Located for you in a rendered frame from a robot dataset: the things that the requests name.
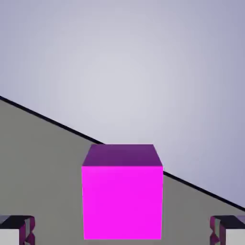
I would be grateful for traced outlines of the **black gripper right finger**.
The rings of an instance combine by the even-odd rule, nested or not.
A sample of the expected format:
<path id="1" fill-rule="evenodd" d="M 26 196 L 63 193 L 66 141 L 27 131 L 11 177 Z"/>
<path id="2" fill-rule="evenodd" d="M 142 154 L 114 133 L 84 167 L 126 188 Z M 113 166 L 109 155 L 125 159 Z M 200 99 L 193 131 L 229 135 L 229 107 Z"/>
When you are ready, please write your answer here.
<path id="1" fill-rule="evenodd" d="M 211 216 L 210 228 L 210 245 L 245 245 L 245 216 Z"/>

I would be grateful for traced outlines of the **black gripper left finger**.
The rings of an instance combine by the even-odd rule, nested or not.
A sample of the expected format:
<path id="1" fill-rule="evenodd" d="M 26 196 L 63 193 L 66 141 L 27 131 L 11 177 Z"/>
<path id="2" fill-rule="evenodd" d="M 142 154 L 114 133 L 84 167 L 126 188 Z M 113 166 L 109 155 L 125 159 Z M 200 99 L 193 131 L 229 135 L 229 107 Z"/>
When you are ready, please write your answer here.
<path id="1" fill-rule="evenodd" d="M 35 218 L 30 215 L 0 215 L 0 245 L 35 245 Z"/>

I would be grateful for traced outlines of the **small magenta cube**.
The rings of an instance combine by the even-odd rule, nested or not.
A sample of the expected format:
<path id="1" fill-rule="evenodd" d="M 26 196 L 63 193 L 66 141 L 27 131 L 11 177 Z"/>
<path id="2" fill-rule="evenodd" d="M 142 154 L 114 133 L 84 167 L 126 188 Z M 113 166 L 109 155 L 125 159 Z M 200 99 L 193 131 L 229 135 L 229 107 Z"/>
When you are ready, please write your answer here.
<path id="1" fill-rule="evenodd" d="M 163 165 L 152 144 L 93 144 L 81 179 L 84 239 L 161 239 Z"/>

